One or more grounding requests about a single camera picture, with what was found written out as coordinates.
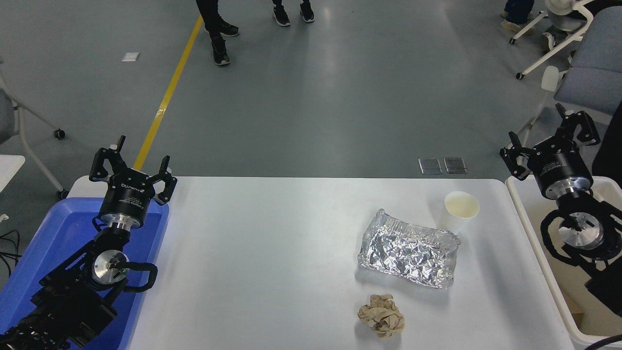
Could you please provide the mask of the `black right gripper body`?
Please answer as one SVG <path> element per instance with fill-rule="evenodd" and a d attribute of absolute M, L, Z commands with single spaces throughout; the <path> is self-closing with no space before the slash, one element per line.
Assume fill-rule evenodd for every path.
<path fill-rule="evenodd" d="M 533 147 L 529 169 L 541 192 L 585 192 L 593 177 L 582 159 L 576 142 L 549 137 Z"/>

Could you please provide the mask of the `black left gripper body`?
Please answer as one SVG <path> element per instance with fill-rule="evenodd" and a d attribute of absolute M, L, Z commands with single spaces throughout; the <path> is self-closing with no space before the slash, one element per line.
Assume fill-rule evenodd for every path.
<path fill-rule="evenodd" d="M 100 221 L 111 222 L 114 216 L 122 215 L 133 219 L 133 224 L 144 224 L 154 195 L 154 186 L 147 174 L 132 168 L 124 169 L 107 182 Z"/>

